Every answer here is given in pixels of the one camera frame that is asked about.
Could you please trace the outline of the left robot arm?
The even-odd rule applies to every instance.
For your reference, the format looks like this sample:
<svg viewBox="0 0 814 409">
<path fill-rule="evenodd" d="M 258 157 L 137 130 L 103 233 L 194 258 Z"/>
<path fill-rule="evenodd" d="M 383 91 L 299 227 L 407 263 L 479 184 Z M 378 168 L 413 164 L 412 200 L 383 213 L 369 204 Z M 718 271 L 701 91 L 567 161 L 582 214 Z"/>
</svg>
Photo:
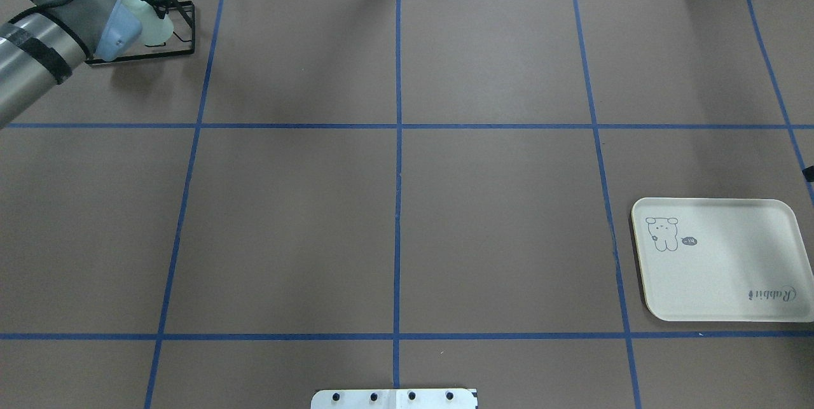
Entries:
<svg viewBox="0 0 814 409">
<path fill-rule="evenodd" d="M 117 59 L 142 32 L 120 0 L 30 1 L 32 7 L 2 24 L 2 126 L 88 59 Z"/>
</svg>

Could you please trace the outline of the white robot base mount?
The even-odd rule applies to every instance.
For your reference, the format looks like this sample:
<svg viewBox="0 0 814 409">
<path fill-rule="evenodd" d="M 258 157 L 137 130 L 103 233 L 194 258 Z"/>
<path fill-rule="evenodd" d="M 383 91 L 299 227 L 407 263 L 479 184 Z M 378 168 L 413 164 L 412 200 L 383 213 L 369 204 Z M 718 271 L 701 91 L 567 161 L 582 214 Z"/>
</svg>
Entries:
<svg viewBox="0 0 814 409">
<path fill-rule="evenodd" d="M 318 391 L 311 408 L 478 408 L 475 389 L 335 389 Z"/>
</svg>

